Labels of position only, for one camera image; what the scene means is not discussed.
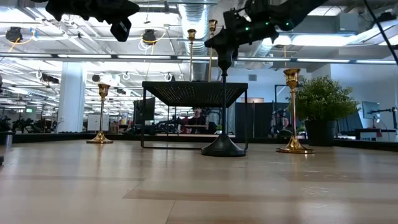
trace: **black plant pot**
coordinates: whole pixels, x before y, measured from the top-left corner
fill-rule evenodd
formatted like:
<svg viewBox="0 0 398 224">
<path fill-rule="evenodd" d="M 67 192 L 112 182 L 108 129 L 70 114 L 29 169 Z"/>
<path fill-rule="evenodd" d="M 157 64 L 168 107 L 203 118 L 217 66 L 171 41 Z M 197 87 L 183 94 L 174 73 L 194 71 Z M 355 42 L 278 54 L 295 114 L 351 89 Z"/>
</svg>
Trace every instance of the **black plant pot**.
<svg viewBox="0 0 398 224">
<path fill-rule="evenodd" d="M 305 127 L 310 146 L 332 146 L 336 122 L 325 120 L 306 121 Z"/>
</svg>

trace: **black lamp base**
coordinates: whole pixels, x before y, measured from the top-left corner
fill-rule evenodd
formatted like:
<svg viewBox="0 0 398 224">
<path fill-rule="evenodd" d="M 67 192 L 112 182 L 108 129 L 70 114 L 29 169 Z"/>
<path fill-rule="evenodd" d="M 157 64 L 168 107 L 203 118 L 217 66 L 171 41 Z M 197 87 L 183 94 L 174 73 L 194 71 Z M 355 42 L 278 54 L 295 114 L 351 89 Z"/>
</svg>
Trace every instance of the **black lamp base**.
<svg viewBox="0 0 398 224">
<path fill-rule="evenodd" d="M 243 157 L 246 156 L 246 151 L 235 145 L 228 135 L 220 134 L 213 143 L 201 149 L 201 154 L 215 157 Z"/>
</svg>

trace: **black mesh tabletop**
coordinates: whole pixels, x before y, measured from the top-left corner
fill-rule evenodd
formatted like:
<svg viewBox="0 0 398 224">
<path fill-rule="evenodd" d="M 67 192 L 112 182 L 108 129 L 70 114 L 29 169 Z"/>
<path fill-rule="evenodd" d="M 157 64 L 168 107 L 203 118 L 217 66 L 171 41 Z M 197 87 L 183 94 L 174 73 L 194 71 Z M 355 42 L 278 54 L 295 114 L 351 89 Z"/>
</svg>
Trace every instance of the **black mesh tabletop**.
<svg viewBox="0 0 398 224">
<path fill-rule="evenodd" d="M 223 106 L 221 82 L 142 82 L 142 87 L 167 106 Z M 247 88 L 247 83 L 227 83 L 226 107 L 230 107 Z"/>
</svg>

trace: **wooden floor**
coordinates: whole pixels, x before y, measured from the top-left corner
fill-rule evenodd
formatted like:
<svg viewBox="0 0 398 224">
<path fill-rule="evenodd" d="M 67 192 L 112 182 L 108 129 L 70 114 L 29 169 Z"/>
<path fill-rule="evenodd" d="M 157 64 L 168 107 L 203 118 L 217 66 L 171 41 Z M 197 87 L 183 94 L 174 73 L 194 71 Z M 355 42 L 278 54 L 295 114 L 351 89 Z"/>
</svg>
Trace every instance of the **wooden floor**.
<svg viewBox="0 0 398 224">
<path fill-rule="evenodd" d="M 131 141 L 15 144 L 0 168 L 0 223 L 398 223 L 398 153 L 276 147 L 219 158 Z"/>
</svg>

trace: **gold candle holder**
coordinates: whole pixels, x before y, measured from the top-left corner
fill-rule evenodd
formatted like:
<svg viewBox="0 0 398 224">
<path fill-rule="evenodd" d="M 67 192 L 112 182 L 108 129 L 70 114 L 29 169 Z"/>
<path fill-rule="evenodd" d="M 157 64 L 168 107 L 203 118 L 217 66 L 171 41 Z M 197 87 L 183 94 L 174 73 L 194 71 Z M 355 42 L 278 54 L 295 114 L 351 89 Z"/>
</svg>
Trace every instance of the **gold candle holder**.
<svg viewBox="0 0 398 224">
<path fill-rule="evenodd" d="M 195 40 L 195 35 L 197 31 L 195 29 L 189 29 L 188 30 L 188 39 L 191 42 L 191 61 L 190 61 L 190 67 L 189 67 L 189 76 L 190 76 L 190 81 L 192 82 L 193 80 L 193 75 L 192 75 L 192 70 L 193 70 L 193 41 Z"/>
<path fill-rule="evenodd" d="M 278 148 L 277 152 L 284 152 L 284 153 L 298 153 L 298 154 L 312 154 L 314 150 L 306 149 L 303 147 L 299 140 L 297 139 L 296 134 L 296 87 L 297 87 L 297 77 L 300 73 L 299 68 L 290 68 L 284 70 L 285 77 L 286 77 L 286 84 L 290 88 L 290 94 L 292 95 L 292 111 L 293 111 L 293 135 L 290 138 L 288 145 L 284 148 Z"/>
<path fill-rule="evenodd" d="M 214 37 L 214 32 L 216 31 L 216 28 L 217 28 L 217 20 L 215 20 L 215 19 L 209 20 L 210 38 Z M 210 48 L 209 76 L 208 76 L 208 79 L 207 79 L 208 82 L 211 82 L 211 61 L 212 61 L 212 58 L 213 58 L 213 49 Z"/>
<path fill-rule="evenodd" d="M 111 86 L 107 85 L 107 84 L 98 84 L 98 87 L 99 87 L 99 95 L 101 96 L 101 116 L 100 116 L 101 119 L 99 121 L 99 133 L 92 140 L 88 140 L 87 143 L 109 144 L 109 143 L 113 143 L 113 141 L 107 139 L 104 135 L 104 132 L 102 132 L 102 120 L 103 120 L 103 116 L 104 116 L 105 96 L 108 95 L 108 91 Z"/>
</svg>

